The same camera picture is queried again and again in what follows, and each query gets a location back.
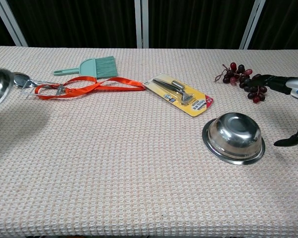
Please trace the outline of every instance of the bowl rim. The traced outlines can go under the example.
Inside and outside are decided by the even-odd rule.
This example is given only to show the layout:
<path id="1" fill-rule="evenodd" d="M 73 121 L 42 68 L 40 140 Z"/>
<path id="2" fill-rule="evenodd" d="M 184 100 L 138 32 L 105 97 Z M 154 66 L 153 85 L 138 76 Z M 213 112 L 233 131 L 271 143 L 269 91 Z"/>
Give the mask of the bowl rim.
<path id="1" fill-rule="evenodd" d="M 211 125 L 212 122 L 214 122 L 217 118 L 210 120 L 209 122 L 207 122 L 203 128 L 202 131 L 202 139 L 204 144 L 206 145 L 206 147 L 208 148 L 208 150 L 215 155 L 216 157 L 218 157 L 219 159 L 228 162 L 230 164 L 234 164 L 234 165 L 250 165 L 250 164 L 254 164 L 257 161 L 259 161 L 264 153 L 265 153 L 265 142 L 263 137 L 261 137 L 262 139 L 262 146 L 261 146 L 261 150 L 255 155 L 252 156 L 251 158 L 247 158 L 247 159 L 234 159 L 231 158 L 229 156 L 223 155 L 221 154 L 211 143 L 210 143 L 210 139 L 209 139 L 209 127 Z"/>

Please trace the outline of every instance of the white tablecloth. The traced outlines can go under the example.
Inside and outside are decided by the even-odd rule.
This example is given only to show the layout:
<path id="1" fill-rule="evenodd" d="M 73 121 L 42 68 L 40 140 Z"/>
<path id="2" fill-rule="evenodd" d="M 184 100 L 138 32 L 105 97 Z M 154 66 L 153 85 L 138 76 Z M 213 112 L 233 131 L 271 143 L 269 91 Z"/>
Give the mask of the white tablecloth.
<path id="1" fill-rule="evenodd" d="M 104 56 L 122 77 L 165 73 L 215 102 L 192 118 L 148 90 L 43 101 L 14 87 L 0 105 L 0 236 L 298 237 L 298 146 L 273 146 L 296 133 L 298 100 L 268 90 L 256 105 L 214 83 L 231 61 L 298 76 L 298 50 L 0 47 L 0 68 L 65 82 L 75 75 L 53 71 Z M 203 126 L 227 112 L 259 124 L 256 164 L 225 163 L 203 144 Z"/>

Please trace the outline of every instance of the brush handle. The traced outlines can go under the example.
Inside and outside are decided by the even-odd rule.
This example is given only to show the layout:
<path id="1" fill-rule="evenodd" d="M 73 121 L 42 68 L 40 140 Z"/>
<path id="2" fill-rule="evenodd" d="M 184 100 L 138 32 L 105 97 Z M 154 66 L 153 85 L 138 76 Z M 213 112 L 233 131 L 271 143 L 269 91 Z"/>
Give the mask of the brush handle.
<path id="1" fill-rule="evenodd" d="M 54 71 L 54 76 L 68 75 L 68 74 L 76 74 L 79 73 L 79 68 L 67 68 L 62 70 Z"/>

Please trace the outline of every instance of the artificial grape cluster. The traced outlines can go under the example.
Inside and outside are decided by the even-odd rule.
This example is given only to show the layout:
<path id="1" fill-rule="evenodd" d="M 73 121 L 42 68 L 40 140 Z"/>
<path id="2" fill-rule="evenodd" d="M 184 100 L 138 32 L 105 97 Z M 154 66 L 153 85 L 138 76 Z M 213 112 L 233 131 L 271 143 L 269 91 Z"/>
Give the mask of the artificial grape cluster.
<path id="1" fill-rule="evenodd" d="M 231 85 L 237 85 L 239 82 L 239 87 L 243 88 L 245 92 L 248 92 L 247 97 L 249 99 L 252 99 L 254 103 L 258 103 L 260 101 L 265 100 L 265 93 L 267 92 L 266 87 L 257 86 L 257 87 L 248 87 L 248 83 L 251 80 L 256 80 L 261 74 L 256 74 L 252 78 L 250 78 L 250 75 L 253 73 L 253 70 L 250 68 L 245 70 L 244 65 L 240 64 L 238 67 L 236 63 L 232 62 L 228 67 L 226 67 L 223 64 L 223 67 L 225 68 L 223 72 L 215 77 L 215 82 L 220 80 L 224 72 L 226 74 L 223 77 L 223 83 L 231 84 Z"/>

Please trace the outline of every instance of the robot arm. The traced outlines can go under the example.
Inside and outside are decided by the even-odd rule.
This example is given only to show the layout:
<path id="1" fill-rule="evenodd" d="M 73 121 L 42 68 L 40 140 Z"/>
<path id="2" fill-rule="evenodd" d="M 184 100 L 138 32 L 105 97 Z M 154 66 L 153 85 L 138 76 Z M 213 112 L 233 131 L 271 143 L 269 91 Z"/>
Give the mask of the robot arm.
<path id="1" fill-rule="evenodd" d="M 273 75 L 261 75 L 248 83 L 249 87 L 267 86 L 272 90 L 291 95 L 298 99 L 298 78 L 296 77 L 280 77 Z M 298 131 L 288 139 L 278 140 L 275 146 L 295 146 L 298 145 Z"/>

